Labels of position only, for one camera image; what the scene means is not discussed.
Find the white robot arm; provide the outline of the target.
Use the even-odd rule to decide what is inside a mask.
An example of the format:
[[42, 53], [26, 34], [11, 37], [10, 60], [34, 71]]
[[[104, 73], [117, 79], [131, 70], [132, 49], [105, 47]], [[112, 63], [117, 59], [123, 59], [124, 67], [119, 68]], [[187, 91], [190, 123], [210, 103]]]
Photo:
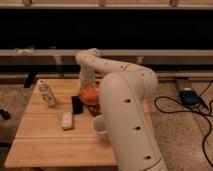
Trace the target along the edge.
[[78, 52], [80, 84], [91, 85], [102, 73], [99, 104], [119, 171], [168, 171], [142, 101], [158, 87], [155, 72], [130, 62], [104, 59], [97, 49]]

